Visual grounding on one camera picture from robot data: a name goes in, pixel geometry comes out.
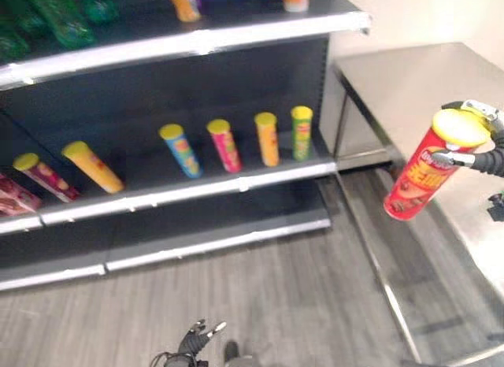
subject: gray wood floor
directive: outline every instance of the gray wood floor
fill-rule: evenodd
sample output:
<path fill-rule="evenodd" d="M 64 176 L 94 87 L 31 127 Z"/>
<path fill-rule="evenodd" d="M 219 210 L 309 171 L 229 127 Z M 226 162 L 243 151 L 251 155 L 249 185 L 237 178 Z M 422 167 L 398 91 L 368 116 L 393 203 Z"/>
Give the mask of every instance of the gray wood floor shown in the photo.
<path fill-rule="evenodd" d="M 422 360 L 440 363 L 498 344 L 489 336 L 504 332 L 504 305 L 436 207 L 395 221 L 381 209 L 393 184 L 384 170 L 354 172 L 343 182 Z M 504 355 L 477 365 L 503 366 Z"/>
<path fill-rule="evenodd" d="M 502 305 L 458 241 L 428 213 L 382 216 L 380 172 L 343 179 L 425 361 L 490 346 Z M 399 366 L 410 356 L 341 194 L 331 180 L 323 188 L 331 230 L 0 295 L 0 366 L 147 366 L 200 317 L 228 322 L 202 353 L 214 366 L 228 339 L 265 367 Z"/>
<path fill-rule="evenodd" d="M 332 230 L 0 295 L 0 365 L 139 367 L 200 317 L 263 366 L 399 365 L 407 352 L 330 186 Z"/>

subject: green chip canister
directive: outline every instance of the green chip canister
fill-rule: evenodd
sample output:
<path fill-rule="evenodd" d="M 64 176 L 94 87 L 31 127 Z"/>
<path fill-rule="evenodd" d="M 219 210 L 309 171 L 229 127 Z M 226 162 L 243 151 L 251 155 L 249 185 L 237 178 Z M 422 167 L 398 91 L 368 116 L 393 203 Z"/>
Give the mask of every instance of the green chip canister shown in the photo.
<path fill-rule="evenodd" d="M 297 161 L 304 161 L 309 157 L 313 111 L 306 106 L 296 106 L 291 115 L 293 157 Z"/>

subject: blue chip canister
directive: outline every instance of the blue chip canister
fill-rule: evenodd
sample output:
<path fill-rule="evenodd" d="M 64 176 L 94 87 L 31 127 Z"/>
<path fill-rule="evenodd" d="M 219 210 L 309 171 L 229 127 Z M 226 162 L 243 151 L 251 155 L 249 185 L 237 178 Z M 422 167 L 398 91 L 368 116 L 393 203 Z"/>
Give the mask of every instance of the blue chip canister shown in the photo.
<path fill-rule="evenodd" d="M 159 135 L 172 151 L 186 176 L 199 178 L 203 171 L 183 133 L 183 128 L 178 124 L 167 124 L 159 128 Z"/>

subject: yellow lid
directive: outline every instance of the yellow lid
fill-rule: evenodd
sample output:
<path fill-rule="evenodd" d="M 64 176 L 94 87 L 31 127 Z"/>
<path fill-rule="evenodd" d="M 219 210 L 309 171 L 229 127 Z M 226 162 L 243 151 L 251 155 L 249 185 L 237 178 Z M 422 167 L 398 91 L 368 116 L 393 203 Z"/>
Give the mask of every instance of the yellow lid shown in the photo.
<path fill-rule="evenodd" d="M 77 154 L 81 154 L 87 152 L 89 150 L 89 146 L 84 141 L 74 141 L 73 143 L 68 144 L 63 150 L 61 154 L 63 154 L 67 158 L 72 158 Z"/>
<path fill-rule="evenodd" d="M 480 118 L 462 109 L 442 109 L 434 115 L 432 129 L 447 143 L 467 148 L 485 144 L 490 139 Z"/>
<path fill-rule="evenodd" d="M 24 170 L 31 169 L 38 163 L 39 163 L 39 156 L 37 156 L 35 153 L 25 153 L 16 157 L 13 166 L 16 170 L 23 172 Z"/>
<path fill-rule="evenodd" d="M 257 125 L 272 125 L 276 124 L 276 116 L 272 113 L 258 113 L 255 118 L 255 124 Z"/>
<path fill-rule="evenodd" d="M 208 132 L 210 133 L 226 133 L 231 129 L 231 125 L 229 125 L 229 123 L 224 119 L 216 119 L 210 121 L 206 125 L 206 129 L 208 129 Z"/>
<path fill-rule="evenodd" d="M 159 128 L 159 135 L 165 140 L 176 139 L 183 135 L 183 128 L 178 124 L 167 124 Z"/>
<path fill-rule="evenodd" d="M 311 108 L 306 106 L 296 106 L 291 111 L 292 117 L 297 120 L 310 120 L 313 116 Z"/>

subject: green bottle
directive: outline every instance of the green bottle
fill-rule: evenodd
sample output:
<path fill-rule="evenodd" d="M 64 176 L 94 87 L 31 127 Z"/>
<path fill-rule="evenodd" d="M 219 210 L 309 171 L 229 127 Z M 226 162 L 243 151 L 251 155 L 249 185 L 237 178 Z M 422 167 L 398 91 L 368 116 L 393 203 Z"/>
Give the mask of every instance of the green bottle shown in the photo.
<path fill-rule="evenodd" d="M 56 39 L 76 49 L 95 42 L 93 31 L 77 9 L 75 0 L 32 0 L 49 23 Z"/>
<path fill-rule="evenodd" d="M 112 0 L 80 0 L 87 19 L 95 24 L 109 23 L 117 19 L 119 13 Z"/>
<path fill-rule="evenodd" d="M 30 0 L 2 0 L 14 15 L 16 24 L 31 36 L 41 36 L 49 31 L 45 20 L 33 9 Z"/>
<path fill-rule="evenodd" d="M 21 38 L 6 16 L 0 16 L 0 59 L 4 62 L 18 60 L 30 51 L 30 47 Z"/>

